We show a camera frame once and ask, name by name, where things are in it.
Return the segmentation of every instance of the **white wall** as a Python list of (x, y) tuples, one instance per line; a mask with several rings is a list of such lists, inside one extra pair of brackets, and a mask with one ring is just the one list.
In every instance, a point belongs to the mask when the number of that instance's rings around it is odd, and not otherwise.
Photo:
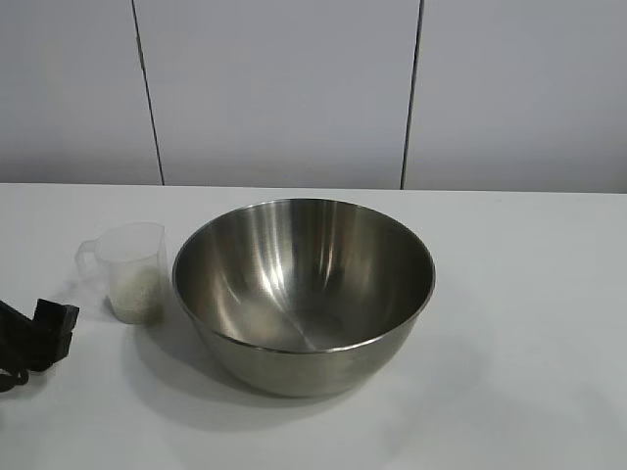
[(395, 188), (418, 0), (140, 0), (167, 184)]
[(627, 190), (627, 2), (425, 1), (407, 187)]
[(159, 183), (130, 0), (0, 4), (0, 181)]

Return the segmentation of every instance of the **clear plastic cup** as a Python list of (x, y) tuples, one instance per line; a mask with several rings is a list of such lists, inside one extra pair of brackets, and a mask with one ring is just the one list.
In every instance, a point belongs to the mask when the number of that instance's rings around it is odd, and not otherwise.
[(166, 304), (167, 260), (165, 229), (152, 222), (136, 222), (105, 232), (80, 244), (74, 260), (83, 276), (93, 272), (105, 284), (113, 313), (131, 324), (159, 320)]

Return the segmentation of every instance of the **stainless steel bowl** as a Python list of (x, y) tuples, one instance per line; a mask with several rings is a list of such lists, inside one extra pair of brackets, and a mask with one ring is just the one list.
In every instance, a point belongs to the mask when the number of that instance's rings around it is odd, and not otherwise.
[(377, 211), (291, 199), (226, 213), (173, 268), (179, 299), (236, 377), (278, 395), (335, 394), (399, 349), (434, 287), (429, 252)]

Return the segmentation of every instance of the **measuring cup handle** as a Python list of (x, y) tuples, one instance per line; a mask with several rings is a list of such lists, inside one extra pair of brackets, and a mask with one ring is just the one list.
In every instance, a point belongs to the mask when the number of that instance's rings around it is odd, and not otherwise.
[(92, 256), (94, 260), (96, 259), (95, 240), (87, 240), (85, 242), (82, 242), (78, 247), (76, 255), (74, 255), (74, 261), (76, 263), (76, 267), (78, 267), (78, 272), (83, 277), (87, 277), (90, 272), (89, 268), (87, 267), (87, 257), (89, 256)]

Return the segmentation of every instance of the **white table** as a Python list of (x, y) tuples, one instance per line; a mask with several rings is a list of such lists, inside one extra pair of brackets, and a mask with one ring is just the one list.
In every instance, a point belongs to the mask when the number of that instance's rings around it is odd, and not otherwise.
[[(333, 399), (250, 394), (178, 308), (117, 323), (77, 280), (79, 242), (154, 220), (170, 260), (216, 215), (298, 196), (415, 230), (436, 290), (406, 344)], [(80, 306), (70, 356), (0, 395), (0, 467), (627, 468), (627, 196), (0, 185), (0, 299)]]

